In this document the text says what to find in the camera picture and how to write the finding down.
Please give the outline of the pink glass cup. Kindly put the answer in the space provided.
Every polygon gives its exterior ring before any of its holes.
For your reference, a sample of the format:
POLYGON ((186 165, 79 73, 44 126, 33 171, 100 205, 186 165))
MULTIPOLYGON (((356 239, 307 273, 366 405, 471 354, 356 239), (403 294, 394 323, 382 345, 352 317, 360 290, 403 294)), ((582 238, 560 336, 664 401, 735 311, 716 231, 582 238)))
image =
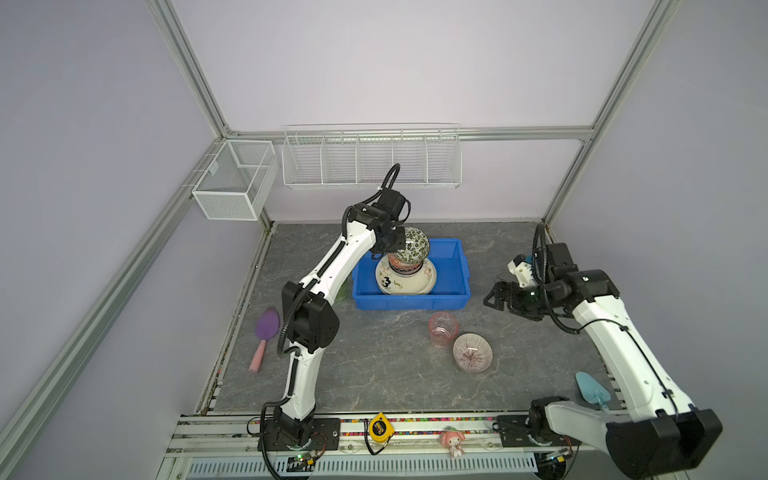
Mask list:
POLYGON ((429 319, 428 333, 433 346, 450 346, 459 333, 459 322, 448 312, 436 312, 429 319))

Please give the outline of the green glass cup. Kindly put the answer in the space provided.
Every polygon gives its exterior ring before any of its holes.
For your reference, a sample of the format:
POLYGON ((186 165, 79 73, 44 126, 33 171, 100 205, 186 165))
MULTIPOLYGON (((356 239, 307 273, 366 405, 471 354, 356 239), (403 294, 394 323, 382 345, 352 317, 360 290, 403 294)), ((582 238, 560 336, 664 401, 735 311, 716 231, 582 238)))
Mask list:
POLYGON ((347 299, 350 296, 351 287, 349 285, 342 285, 336 296, 336 301, 340 302, 347 299))

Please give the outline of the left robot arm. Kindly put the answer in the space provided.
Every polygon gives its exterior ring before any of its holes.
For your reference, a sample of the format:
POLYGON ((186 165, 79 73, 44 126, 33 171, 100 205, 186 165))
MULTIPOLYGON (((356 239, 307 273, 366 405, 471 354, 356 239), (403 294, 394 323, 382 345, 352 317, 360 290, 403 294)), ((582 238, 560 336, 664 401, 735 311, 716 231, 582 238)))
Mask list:
POLYGON ((310 441, 321 360, 340 328, 333 308, 338 292, 365 255, 386 256, 406 244, 400 214, 410 201, 394 189, 400 169, 394 164, 372 196, 345 209, 333 246, 300 281, 282 288, 277 354, 289 359, 289 369, 282 398, 263 406, 271 415, 270 424, 261 423, 264 435, 273 432, 290 446, 310 441))

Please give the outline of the purple striped bowl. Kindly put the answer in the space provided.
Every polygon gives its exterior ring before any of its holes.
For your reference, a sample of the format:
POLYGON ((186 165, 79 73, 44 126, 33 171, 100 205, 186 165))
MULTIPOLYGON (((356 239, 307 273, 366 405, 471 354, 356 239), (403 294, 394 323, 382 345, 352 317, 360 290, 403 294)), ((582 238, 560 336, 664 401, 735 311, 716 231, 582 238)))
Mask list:
POLYGON ((475 333, 458 336, 453 343, 452 354, 458 367, 472 374, 486 371, 493 361, 490 343, 475 333))

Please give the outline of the olive leaf pattern bowl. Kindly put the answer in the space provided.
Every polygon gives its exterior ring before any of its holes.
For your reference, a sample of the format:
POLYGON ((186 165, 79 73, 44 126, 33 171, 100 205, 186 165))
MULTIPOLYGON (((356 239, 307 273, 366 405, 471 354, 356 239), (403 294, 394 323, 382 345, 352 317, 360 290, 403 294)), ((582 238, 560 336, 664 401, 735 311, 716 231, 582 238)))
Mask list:
POLYGON ((407 265, 422 263, 429 255, 428 236, 419 228, 408 226, 404 229, 405 247, 396 253, 400 262, 407 265))

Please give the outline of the orange patterned bowl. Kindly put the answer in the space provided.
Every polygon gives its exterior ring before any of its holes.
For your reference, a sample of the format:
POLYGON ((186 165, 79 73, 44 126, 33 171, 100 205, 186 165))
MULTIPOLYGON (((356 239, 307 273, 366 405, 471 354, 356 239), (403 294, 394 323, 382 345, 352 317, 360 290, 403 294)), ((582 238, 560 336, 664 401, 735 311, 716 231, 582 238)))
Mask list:
POLYGON ((423 260, 417 262, 405 262, 399 259, 395 254, 388 254, 387 260, 391 270, 395 274, 403 277, 415 275, 422 269, 424 263, 423 260))

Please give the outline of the cream painted plate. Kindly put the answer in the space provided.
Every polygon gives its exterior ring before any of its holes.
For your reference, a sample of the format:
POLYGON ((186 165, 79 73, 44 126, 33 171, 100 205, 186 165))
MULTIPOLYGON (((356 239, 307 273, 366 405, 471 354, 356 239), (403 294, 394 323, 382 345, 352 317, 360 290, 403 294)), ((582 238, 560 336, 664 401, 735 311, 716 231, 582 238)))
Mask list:
POLYGON ((375 268, 375 278, 379 290, 385 295, 427 295, 436 286, 437 270, 427 258, 418 272, 402 275, 390 266, 387 258, 384 258, 375 268))

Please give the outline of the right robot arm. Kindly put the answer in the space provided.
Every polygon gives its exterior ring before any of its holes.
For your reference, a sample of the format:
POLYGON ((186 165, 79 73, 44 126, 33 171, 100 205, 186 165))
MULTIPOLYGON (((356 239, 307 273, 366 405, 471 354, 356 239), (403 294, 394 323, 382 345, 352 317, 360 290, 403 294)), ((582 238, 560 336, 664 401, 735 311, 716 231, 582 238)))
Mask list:
POLYGON ((723 432, 711 409, 700 409, 642 338, 619 289, 602 270, 583 270, 564 243, 535 228, 531 252, 508 265, 485 306, 532 321, 550 318, 561 331, 585 334, 623 396, 620 411, 581 406, 563 396, 531 402, 524 431, 546 443, 568 437, 606 453, 630 479, 697 468, 723 432))

